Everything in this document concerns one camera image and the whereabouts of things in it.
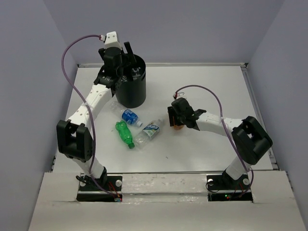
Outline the orange juice bottle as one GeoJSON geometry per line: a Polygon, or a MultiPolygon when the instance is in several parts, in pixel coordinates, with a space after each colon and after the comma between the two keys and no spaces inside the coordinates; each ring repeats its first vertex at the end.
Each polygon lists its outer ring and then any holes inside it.
{"type": "Polygon", "coordinates": [[[181,130],[182,128],[184,128],[184,125],[174,125],[173,128],[174,130],[181,130]]]}

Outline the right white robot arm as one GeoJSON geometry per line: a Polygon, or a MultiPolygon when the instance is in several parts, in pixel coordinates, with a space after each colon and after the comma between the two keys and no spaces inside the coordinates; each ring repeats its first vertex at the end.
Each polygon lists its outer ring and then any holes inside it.
{"type": "Polygon", "coordinates": [[[251,166],[256,165],[272,147],[273,141],[256,118],[223,118],[204,109],[193,110],[185,98],[178,98],[167,108],[171,127],[186,126],[226,136],[235,148],[232,163],[214,179],[215,190],[232,190],[251,166]]]}

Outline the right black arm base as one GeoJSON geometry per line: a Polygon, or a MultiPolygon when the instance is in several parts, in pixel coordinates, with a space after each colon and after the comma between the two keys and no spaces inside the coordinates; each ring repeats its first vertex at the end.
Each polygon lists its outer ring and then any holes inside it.
{"type": "Polygon", "coordinates": [[[247,174],[242,175],[238,183],[232,186],[226,186],[221,182],[221,178],[221,175],[206,176],[205,187],[208,191],[209,202],[253,201],[247,174]]]}

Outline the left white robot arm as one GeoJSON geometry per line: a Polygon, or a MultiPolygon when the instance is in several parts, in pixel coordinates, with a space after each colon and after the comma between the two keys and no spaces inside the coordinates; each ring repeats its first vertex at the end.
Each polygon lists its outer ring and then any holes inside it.
{"type": "Polygon", "coordinates": [[[56,126],[59,152],[77,163],[90,178],[90,185],[101,190],[107,183],[107,170],[95,157],[96,132],[94,120],[104,105],[122,85],[124,69],[136,63],[129,42],[125,51],[117,47],[100,49],[104,65],[101,67],[87,97],[79,90],[76,93],[83,103],[67,120],[56,126]]]}

